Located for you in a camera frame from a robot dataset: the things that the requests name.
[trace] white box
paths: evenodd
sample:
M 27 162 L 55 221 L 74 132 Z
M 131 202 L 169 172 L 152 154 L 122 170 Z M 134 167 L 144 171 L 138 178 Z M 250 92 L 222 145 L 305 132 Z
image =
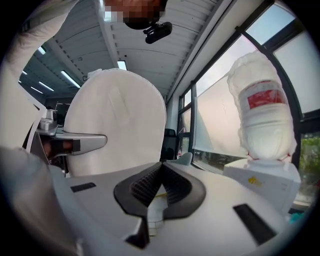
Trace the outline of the white box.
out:
M 275 165 L 265 163 L 267 161 L 241 159 L 226 164 L 223 175 L 261 195 L 281 214 L 287 215 L 301 183 L 298 170 L 289 162 L 274 161 Z

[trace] black frame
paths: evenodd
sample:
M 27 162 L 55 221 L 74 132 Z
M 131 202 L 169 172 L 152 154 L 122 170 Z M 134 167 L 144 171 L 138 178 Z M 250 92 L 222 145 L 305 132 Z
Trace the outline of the black frame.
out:
M 240 37 L 245 36 L 261 53 L 266 55 L 266 57 L 272 62 L 277 70 L 277 73 L 281 79 L 283 89 L 286 93 L 291 115 L 293 118 L 294 126 L 294 137 L 297 142 L 297 147 L 295 153 L 292 155 L 292 163 L 299 169 L 299 161 L 301 154 L 301 134 L 314 133 L 320 131 L 320 109 L 302 114 L 300 103 L 294 87 L 279 63 L 277 58 L 274 56 L 274 51 L 279 49 L 281 46 L 306 31 L 301 22 L 296 18 L 285 26 L 281 31 L 275 34 L 263 45 L 259 44 L 251 35 L 249 35 L 246 30 L 273 4 L 274 0 L 263 1 L 258 8 L 240 25 L 235 28 L 235 32 L 226 41 L 226 43 L 218 50 L 218 52 L 212 57 L 212 59 L 205 65 L 202 71 L 191 81 L 188 88 L 180 96 L 179 99 L 179 112 L 178 112 L 178 125 L 180 115 L 191 108 L 191 124 L 190 132 L 178 134 L 180 138 L 189 138 L 189 152 L 194 156 L 195 150 L 193 149 L 195 140 L 195 121 L 196 121 L 196 83 L 201 79 L 201 77 L 212 67 L 212 65 L 233 45 L 233 43 Z M 191 90 L 191 103 L 182 108 L 182 103 L 186 93 Z

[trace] ceiling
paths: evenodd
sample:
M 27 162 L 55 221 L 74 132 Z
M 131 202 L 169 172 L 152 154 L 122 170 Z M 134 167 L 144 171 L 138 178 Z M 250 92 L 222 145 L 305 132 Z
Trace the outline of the ceiling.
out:
M 166 98 L 217 2 L 169 0 L 160 22 L 172 23 L 171 35 L 147 44 L 142 30 L 104 22 L 97 2 L 80 0 L 59 32 L 44 43 L 46 53 L 34 53 L 24 69 L 27 75 L 20 77 L 21 84 L 36 88 L 46 98 L 74 97 L 78 88 L 61 74 L 62 70 L 81 86 L 88 72 L 111 69 L 117 67 L 118 60 L 124 60 L 129 71 L 149 80 Z

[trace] red label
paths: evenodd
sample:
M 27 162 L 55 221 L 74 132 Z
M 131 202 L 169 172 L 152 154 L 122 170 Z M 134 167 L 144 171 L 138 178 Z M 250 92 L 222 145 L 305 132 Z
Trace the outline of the red label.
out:
M 265 90 L 257 92 L 248 97 L 250 109 L 254 109 L 259 106 L 274 104 L 274 103 L 286 103 L 286 99 L 280 90 Z

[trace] ceiling light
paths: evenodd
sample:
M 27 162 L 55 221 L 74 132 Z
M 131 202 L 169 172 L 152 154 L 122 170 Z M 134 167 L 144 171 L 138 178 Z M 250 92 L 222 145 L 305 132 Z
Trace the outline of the ceiling light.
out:
M 80 85 L 76 83 L 64 70 L 61 71 L 61 74 L 66 77 L 71 83 L 73 83 L 76 87 L 80 88 Z
M 39 51 L 40 53 L 42 53 L 42 55 L 45 55 L 45 54 L 46 54 L 46 50 L 43 49 L 42 46 L 40 46 L 40 47 L 38 48 L 38 51 Z
M 119 66 L 119 69 L 121 69 L 121 70 L 127 70 L 127 65 L 126 65 L 126 62 L 124 60 L 119 60 L 118 61 L 118 66 Z
M 39 82 L 40 85 L 44 86 L 45 88 L 49 89 L 50 91 L 53 91 L 49 86 L 46 86 L 43 82 Z
M 33 88 L 32 86 L 31 86 L 31 89 L 34 89 L 34 90 L 37 91 L 38 93 L 44 94 L 43 92 L 37 90 L 36 88 Z

